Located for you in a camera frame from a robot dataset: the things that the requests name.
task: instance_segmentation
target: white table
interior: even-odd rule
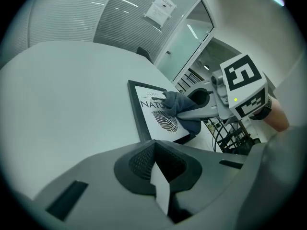
[[[83,159],[139,142],[128,80],[177,91],[143,56],[96,43],[44,42],[4,66],[1,157],[11,186],[34,198]],[[209,149],[198,137],[191,146]]]

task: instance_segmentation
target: door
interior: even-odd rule
[[[213,24],[209,14],[200,1],[178,28],[167,53],[158,65],[158,69],[170,81],[173,81],[212,29]]]

